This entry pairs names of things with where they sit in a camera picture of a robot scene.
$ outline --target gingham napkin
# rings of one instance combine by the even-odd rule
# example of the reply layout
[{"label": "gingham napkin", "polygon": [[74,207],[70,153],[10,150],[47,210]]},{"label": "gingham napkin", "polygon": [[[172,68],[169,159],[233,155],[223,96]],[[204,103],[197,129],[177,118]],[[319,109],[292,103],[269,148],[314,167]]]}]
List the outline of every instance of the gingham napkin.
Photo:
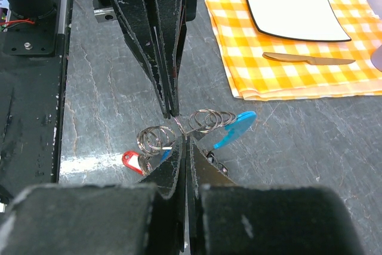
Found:
[{"label": "gingham napkin", "polygon": [[[350,42],[281,39],[260,33],[246,0],[205,0],[235,97],[288,100],[382,95],[382,72],[370,55],[382,44],[382,22],[366,0],[329,0]],[[355,59],[341,66],[312,66],[264,59],[263,52]]]}]

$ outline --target knife handle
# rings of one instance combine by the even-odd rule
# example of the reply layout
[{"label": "knife handle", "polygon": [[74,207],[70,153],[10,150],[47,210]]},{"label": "knife handle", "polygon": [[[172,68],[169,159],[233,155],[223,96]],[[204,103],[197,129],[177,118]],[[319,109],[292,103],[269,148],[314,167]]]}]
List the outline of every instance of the knife handle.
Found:
[{"label": "knife handle", "polygon": [[282,61],[282,62],[309,62],[309,61],[312,61],[312,57],[310,57],[310,56],[290,55],[290,54],[271,53],[271,52],[264,52],[263,57],[271,59],[271,60]]}]

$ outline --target gray marble surface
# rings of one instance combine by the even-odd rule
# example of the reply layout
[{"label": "gray marble surface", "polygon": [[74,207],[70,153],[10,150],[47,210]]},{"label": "gray marble surface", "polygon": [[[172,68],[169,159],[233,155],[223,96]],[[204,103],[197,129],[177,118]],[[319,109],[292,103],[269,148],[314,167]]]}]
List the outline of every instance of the gray marble surface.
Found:
[{"label": "gray marble surface", "polygon": [[[121,164],[135,135],[162,119],[151,83],[116,22],[97,24],[92,0],[74,0],[61,183],[134,183]],[[382,0],[369,0],[382,15]],[[344,200],[367,254],[382,254],[382,98],[245,102],[234,99],[204,0],[188,24],[180,69],[183,115],[255,110],[258,121],[216,152],[231,178],[251,185],[324,185]],[[222,136],[208,135],[208,146]]]}]

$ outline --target red wire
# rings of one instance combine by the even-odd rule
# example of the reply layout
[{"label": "red wire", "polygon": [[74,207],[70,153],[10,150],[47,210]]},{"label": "red wire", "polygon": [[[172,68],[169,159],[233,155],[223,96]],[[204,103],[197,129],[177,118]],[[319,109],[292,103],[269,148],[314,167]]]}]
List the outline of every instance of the red wire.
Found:
[{"label": "red wire", "polygon": [[0,25],[9,25],[9,24],[14,24],[14,23],[29,23],[29,24],[35,24],[34,21],[31,21],[30,19],[26,19],[26,20],[13,20],[13,21],[8,21],[8,22],[3,22],[3,23],[0,23]]}]

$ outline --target black mounting plate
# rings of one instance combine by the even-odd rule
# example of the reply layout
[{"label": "black mounting plate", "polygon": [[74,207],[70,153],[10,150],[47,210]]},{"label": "black mounting plate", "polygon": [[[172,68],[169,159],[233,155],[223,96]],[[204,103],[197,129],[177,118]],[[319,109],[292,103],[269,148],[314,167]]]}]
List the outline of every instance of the black mounting plate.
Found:
[{"label": "black mounting plate", "polygon": [[[6,32],[4,54],[28,57],[55,55],[61,0],[53,1],[57,5],[57,13],[54,16],[39,20],[35,25],[21,24]],[[32,44],[32,49],[25,49],[24,44],[27,42]]]}]

